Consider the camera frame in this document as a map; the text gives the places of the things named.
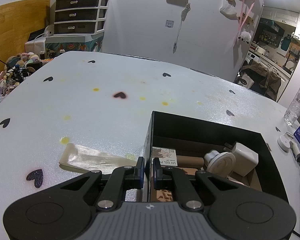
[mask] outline beige tube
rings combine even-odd
[[[204,159],[200,157],[190,157],[177,155],[178,167],[181,168],[198,168],[204,165]]]

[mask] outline black box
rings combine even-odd
[[[203,157],[210,150],[224,152],[225,143],[242,143],[259,155],[255,170],[263,192],[288,202],[272,155],[260,133],[190,117],[152,112],[146,139],[147,198],[150,200],[152,147],[176,149],[178,155]]]

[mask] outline tabletop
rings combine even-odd
[[[286,108],[178,65],[74,51],[46,64],[0,103],[0,123],[7,123],[0,125],[0,239],[8,239],[2,215],[12,202],[79,175],[59,167],[68,142],[136,160],[144,154],[152,111],[260,132],[300,233],[300,169],[292,153],[277,143],[280,135],[297,128],[285,124]],[[26,177],[38,169],[43,183],[36,188]]]

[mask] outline white bottle cap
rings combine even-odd
[[[278,144],[281,147],[281,149],[284,150],[284,151],[286,151],[286,152],[290,149],[290,142],[283,135],[281,135],[278,138]]]

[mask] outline metal screw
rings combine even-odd
[[[200,208],[202,206],[202,204],[201,204],[201,202],[199,202],[197,200],[189,200],[186,203],[186,206],[191,209],[197,209],[197,208]]]
[[[98,206],[101,208],[111,208],[113,207],[113,202],[111,200],[101,200],[98,202]]]

